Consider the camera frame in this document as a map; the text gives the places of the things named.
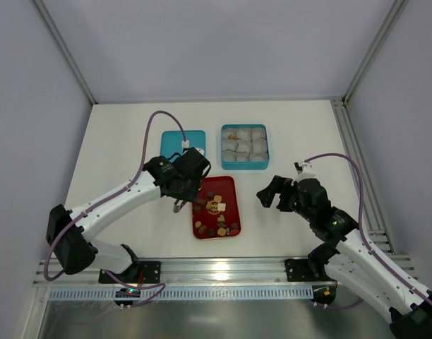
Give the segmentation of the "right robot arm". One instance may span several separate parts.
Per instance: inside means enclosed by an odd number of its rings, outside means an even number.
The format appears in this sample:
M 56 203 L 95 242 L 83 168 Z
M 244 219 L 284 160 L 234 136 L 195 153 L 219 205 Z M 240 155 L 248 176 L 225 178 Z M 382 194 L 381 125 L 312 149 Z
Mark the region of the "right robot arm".
M 373 307 L 396 338 L 432 338 L 432 290 L 406 273 L 365 236 L 357 221 L 334 207 L 317 179 L 273 177 L 256 194 L 265 208 L 296 213 L 322 241 L 306 259 L 287 259 L 290 280 L 335 280 Z

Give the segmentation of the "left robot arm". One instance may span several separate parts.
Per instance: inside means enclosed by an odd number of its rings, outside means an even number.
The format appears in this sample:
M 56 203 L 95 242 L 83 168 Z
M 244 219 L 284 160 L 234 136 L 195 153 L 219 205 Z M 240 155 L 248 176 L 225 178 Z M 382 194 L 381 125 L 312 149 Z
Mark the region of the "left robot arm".
M 97 236 L 132 210 L 164 196 L 173 198 L 179 212 L 196 200 L 210 161 L 196 148 L 189 148 L 174 160 L 157 156 L 141 165 L 136 176 L 85 205 L 51 209 L 46 240 L 49 255 L 55 256 L 62 273 L 75 275 L 86 268 L 99 268 L 116 276 L 132 277 L 140 261 L 125 244 L 112 245 Z

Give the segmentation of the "silver metal tongs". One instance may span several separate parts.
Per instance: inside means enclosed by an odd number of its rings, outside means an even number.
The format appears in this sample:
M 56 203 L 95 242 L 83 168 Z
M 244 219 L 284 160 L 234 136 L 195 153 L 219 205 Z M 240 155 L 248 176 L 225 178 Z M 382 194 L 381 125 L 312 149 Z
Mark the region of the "silver metal tongs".
M 186 201 L 184 200 L 180 200 L 180 199 L 176 199 L 173 205 L 173 212 L 174 213 L 179 213 L 181 211 L 181 209 L 187 204 Z

